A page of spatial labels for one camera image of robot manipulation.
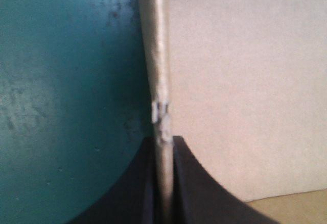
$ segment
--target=cardboard panel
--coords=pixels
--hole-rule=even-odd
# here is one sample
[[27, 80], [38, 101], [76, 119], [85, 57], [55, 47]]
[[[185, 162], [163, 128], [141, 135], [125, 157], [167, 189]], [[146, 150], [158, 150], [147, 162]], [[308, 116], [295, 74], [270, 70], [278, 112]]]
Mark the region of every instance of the cardboard panel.
[[169, 0], [172, 130], [242, 200], [327, 187], [327, 0]]

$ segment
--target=teal surface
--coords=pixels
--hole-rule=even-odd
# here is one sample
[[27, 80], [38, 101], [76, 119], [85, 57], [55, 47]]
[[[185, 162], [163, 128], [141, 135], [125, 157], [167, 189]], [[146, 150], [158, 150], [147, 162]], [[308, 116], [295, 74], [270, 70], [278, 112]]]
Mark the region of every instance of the teal surface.
[[0, 223], [65, 223], [151, 135], [137, 0], [0, 0]]

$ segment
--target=stain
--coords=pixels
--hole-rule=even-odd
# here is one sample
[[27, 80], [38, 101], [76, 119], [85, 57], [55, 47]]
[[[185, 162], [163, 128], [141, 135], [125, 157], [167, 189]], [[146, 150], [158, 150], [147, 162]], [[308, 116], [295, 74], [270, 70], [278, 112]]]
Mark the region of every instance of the stain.
[[15, 97], [15, 94], [14, 94], [14, 89], [11, 89], [11, 92], [10, 92], [10, 102], [12, 105], [16, 104], [16, 97]]
[[14, 123], [11, 121], [11, 119], [9, 117], [8, 117], [8, 120], [7, 120], [7, 126], [8, 126], [8, 129], [10, 131], [15, 129], [15, 125], [14, 125]]
[[27, 130], [28, 132], [31, 131], [29, 126], [26, 123], [24, 123], [23, 126], [24, 126], [25, 130]]
[[118, 14], [117, 11], [111, 11], [110, 14], [111, 14], [111, 16], [112, 16], [113, 18], [115, 18], [115, 19], [117, 19], [117, 18], [119, 17], [119, 14]]
[[40, 117], [39, 116], [35, 116], [35, 123], [37, 126], [40, 125]]
[[20, 95], [23, 94], [23, 93], [24, 93], [24, 89], [19, 88], [19, 89], [17, 90], [17, 93], [20, 94]]
[[38, 113], [40, 114], [43, 118], [46, 118], [47, 117], [47, 114], [42, 112], [42, 110], [38, 107], [35, 107], [35, 106], [32, 106], [32, 108]]

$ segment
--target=wooden floor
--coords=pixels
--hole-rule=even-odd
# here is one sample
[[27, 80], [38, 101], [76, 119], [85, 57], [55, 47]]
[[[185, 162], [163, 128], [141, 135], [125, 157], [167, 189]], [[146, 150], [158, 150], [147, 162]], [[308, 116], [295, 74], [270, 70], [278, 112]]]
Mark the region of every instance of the wooden floor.
[[281, 224], [327, 224], [327, 189], [265, 198], [248, 205]]

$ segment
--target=scratched paint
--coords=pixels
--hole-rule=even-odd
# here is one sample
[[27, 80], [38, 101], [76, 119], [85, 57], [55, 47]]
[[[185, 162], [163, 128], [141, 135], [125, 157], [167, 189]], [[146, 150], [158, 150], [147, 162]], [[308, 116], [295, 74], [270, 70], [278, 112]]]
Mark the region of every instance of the scratched paint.
[[137, 0], [0, 9], [0, 223], [65, 223], [151, 135]]

